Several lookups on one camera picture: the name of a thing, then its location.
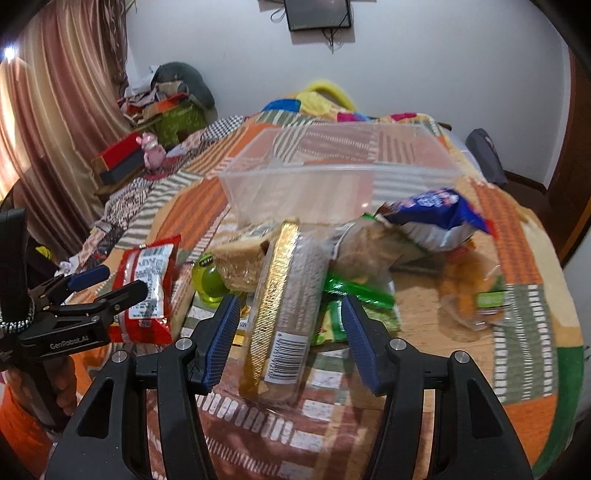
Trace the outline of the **green jelly cup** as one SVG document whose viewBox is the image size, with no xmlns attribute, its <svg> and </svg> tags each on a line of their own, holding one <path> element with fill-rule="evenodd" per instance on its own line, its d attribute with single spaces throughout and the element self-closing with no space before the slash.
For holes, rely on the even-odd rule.
<svg viewBox="0 0 591 480">
<path fill-rule="evenodd" d="M 200 301 L 208 307 L 216 307 L 229 293 L 216 269 L 213 256 L 208 252 L 202 254 L 193 265 L 191 282 Z"/>
</svg>

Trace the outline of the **sliced bread loaf pack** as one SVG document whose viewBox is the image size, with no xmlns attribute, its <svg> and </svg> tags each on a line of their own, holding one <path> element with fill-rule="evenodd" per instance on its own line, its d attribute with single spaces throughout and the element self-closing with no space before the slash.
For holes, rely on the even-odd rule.
<svg viewBox="0 0 591 480">
<path fill-rule="evenodd" d="M 209 249 L 216 271 L 229 290 L 256 291 L 264 257 L 279 229 L 274 222 L 252 225 Z"/>
</svg>

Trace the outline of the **orange snack balls bag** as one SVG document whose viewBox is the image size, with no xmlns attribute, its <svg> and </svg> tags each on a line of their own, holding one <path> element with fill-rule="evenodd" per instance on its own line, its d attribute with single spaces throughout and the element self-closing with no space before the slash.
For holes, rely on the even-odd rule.
<svg viewBox="0 0 591 480">
<path fill-rule="evenodd" d="M 443 259 L 438 289 L 445 311 L 473 331 L 501 325 L 509 301 L 500 265 L 465 246 L 445 252 Z"/>
</svg>

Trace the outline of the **gold biscuit pack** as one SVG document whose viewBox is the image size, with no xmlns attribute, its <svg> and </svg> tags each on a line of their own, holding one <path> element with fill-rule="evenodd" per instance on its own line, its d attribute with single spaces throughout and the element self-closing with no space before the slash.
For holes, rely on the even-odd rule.
<svg viewBox="0 0 591 480">
<path fill-rule="evenodd" d="M 280 224 L 263 260 L 240 355 L 243 398 L 267 404 L 296 399 L 331 255 L 328 226 Z"/>
</svg>

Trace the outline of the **clear bag brown biscuits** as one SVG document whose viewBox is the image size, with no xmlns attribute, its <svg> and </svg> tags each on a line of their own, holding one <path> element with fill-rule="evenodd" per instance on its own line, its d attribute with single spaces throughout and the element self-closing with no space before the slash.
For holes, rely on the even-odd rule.
<svg viewBox="0 0 591 480">
<path fill-rule="evenodd" d="M 400 227 L 368 215 L 336 227 L 331 242 L 329 271 L 365 284 L 379 283 L 393 266 L 428 255 Z"/>
</svg>

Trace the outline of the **blue chips bag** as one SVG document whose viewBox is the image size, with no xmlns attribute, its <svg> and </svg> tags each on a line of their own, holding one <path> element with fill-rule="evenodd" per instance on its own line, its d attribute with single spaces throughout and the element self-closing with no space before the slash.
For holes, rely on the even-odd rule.
<svg viewBox="0 0 591 480">
<path fill-rule="evenodd" d="M 430 252 L 455 250 L 477 231 L 496 234 L 491 220 L 482 216 L 457 190 L 449 188 L 384 203 L 377 215 Z"/>
</svg>

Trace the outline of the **red and black box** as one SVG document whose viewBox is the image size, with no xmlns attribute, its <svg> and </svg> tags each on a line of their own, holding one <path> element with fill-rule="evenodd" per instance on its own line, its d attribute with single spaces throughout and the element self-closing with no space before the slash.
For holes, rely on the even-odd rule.
<svg viewBox="0 0 591 480">
<path fill-rule="evenodd" d="M 111 144 L 91 160 L 93 171 L 103 185 L 114 185 L 144 165 L 141 135 L 132 132 Z"/>
</svg>

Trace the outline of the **pink plush toy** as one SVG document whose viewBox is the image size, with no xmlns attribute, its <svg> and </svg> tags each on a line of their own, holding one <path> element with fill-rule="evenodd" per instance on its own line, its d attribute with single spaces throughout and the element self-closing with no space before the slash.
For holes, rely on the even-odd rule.
<svg viewBox="0 0 591 480">
<path fill-rule="evenodd" d="M 159 169 L 166 158 L 165 149 L 159 144 L 155 134 L 144 132 L 137 138 L 143 151 L 144 166 L 147 170 Z"/>
</svg>

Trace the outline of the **green pea snack packet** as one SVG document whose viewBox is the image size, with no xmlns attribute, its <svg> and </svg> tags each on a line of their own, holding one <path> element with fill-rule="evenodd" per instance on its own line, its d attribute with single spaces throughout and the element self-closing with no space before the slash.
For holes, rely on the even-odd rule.
<svg viewBox="0 0 591 480">
<path fill-rule="evenodd" d="M 394 284 L 390 282 L 386 289 L 380 289 L 329 273 L 325 279 L 320 316 L 311 345 L 346 342 L 346 331 L 342 323 L 342 299 L 348 295 L 356 296 L 370 319 L 384 324 L 391 334 L 398 333 L 401 330 L 401 320 L 393 287 Z"/>
</svg>

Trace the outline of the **patchwork striped bed blanket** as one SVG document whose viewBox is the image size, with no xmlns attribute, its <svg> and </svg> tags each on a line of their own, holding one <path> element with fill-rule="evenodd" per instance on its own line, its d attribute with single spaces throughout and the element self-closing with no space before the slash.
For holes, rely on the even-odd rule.
<svg viewBox="0 0 591 480">
<path fill-rule="evenodd" d="M 548 479 L 585 350 L 553 245 L 424 114 L 284 99 L 185 141 L 105 263 L 1 216 L 6 479 Z"/>
</svg>

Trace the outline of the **striped pink curtain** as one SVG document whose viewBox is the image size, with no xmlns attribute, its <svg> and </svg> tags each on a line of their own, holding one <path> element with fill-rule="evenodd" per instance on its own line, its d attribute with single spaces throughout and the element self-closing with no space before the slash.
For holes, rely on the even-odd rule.
<svg viewBox="0 0 591 480">
<path fill-rule="evenodd" d="M 29 231 L 57 259 L 77 253 L 103 207 L 92 161 L 130 130 L 123 1 L 34 3 L 2 48 L 1 190 L 19 186 Z"/>
</svg>

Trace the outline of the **pile of clothes and bags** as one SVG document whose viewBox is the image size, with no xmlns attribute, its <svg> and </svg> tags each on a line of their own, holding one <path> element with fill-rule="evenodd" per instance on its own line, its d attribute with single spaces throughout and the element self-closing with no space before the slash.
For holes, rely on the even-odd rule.
<svg viewBox="0 0 591 480">
<path fill-rule="evenodd" d="M 123 115 L 138 133 L 157 137 L 170 150 L 216 118 L 211 89 L 197 68 L 169 62 L 129 85 L 118 100 Z"/>
</svg>

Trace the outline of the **clear plastic storage bin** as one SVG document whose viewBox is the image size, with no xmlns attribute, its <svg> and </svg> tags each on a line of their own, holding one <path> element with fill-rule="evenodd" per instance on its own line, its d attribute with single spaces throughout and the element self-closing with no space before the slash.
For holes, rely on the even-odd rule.
<svg viewBox="0 0 591 480">
<path fill-rule="evenodd" d="M 436 136 L 404 123 L 266 127 L 219 179 L 239 225 L 342 224 L 384 203 L 452 188 L 462 172 Z"/>
</svg>

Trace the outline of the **dark grey backpack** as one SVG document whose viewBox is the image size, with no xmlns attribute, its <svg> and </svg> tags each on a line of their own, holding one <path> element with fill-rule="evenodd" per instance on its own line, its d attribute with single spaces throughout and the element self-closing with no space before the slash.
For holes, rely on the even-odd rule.
<svg viewBox="0 0 591 480">
<path fill-rule="evenodd" d="M 486 180 L 504 189 L 508 185 L 508 180 L 488 132 L 482 128 L 473 130 L 468 135 L 465 144 L 476 159 Z"/>
</svg>

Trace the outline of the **wall mounted television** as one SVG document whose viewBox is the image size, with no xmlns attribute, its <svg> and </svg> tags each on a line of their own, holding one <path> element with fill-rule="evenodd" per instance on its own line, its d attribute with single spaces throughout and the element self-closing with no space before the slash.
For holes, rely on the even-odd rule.
<svg viewBox="0 0 591 480">
<path fill-rule="evenodd" d="M 348 0 L 284 0 L 283 6 L 291 32 L 352 27 Z"/>
</svg>

